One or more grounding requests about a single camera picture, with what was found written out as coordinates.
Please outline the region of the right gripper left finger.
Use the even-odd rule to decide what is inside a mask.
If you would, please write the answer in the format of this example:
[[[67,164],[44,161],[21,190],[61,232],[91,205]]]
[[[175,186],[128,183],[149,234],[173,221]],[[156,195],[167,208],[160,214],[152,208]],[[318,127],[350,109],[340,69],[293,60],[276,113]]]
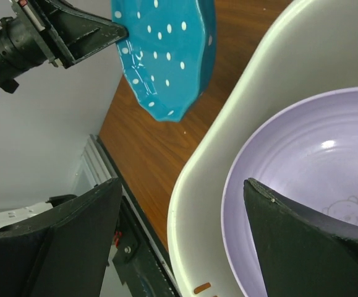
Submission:
[[[99,296],[121,199],[110,179],[0,229],[0,296]]]

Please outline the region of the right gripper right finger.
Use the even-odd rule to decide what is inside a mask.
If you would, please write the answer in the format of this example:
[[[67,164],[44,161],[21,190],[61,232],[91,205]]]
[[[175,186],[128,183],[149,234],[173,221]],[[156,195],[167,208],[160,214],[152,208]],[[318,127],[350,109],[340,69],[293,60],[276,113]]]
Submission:
[[[253,178],[244,204],[268,296],[358,296],[358,226]]]

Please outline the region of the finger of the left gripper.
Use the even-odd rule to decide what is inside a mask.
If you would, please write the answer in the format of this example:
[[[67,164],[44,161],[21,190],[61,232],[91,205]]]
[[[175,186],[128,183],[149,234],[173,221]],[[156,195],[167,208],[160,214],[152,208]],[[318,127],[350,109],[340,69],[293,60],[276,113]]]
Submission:
[[[33,1],[46,28],[41,37],[65,68],[129,36],[125,26],[67,1]]]

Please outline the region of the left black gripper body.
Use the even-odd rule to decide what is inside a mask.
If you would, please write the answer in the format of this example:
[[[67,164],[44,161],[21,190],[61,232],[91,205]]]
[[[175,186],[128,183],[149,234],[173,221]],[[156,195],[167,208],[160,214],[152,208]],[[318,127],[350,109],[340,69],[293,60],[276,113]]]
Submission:
[[[54,13],[68,13],[67,1],[15,1],[16,16],[0,19],[0,88],[14,93],[18,76],[45,61],[70,67],[69,58],[58,53],[59,42],[43,33],[51,30]]]

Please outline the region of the blue dotted scalloped plate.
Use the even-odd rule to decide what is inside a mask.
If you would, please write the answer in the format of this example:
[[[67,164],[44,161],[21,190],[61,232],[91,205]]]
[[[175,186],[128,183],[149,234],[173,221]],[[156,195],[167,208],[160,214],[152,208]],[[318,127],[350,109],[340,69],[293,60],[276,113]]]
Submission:
[[[116,43],[138,104],[178,123],[207,89],[216,57],[214,1],[111,1],[129,36]]]

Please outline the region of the lavender plate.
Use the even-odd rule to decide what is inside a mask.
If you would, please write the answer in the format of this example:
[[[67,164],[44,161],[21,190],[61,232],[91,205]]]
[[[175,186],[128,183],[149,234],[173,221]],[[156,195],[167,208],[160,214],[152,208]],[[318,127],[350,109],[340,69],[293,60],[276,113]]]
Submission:
[[[268,296],[244,204],[249,178],[358,226],[358,87],[280,111],[252,134],[229,170],[221,203],[229,265],[245,296]]]

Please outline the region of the white plastic bin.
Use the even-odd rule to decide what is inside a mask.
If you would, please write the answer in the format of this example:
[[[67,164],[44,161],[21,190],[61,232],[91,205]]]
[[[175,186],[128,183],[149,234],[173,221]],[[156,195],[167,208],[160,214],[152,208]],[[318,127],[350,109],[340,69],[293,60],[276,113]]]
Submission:
[[[183,167],[168,210],[182,296],[241,296],[221,234],[221,199],[240,148],[268,118],[307,97],[358,87],[358,1],[293,1],[264,34]]]

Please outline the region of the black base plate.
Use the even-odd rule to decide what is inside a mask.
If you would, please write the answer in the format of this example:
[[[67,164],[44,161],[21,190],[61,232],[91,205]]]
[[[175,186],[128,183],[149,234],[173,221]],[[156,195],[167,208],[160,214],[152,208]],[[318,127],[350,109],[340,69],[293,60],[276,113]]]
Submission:
[[[95,137],[95,144],[110,175],[122,184],[122,200],[116,224],[117,252],[113,265],[132,296],[180,296],[167,249],[148,221],[114,160]]]

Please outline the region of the aluminium frame rail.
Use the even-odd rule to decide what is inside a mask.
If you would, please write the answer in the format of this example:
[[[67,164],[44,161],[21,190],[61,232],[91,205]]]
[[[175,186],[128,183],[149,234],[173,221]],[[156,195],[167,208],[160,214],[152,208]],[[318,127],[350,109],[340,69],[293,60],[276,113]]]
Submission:
[[[117,174],[99,138],[89,135],[72,184],[72,193],[80,196]]]

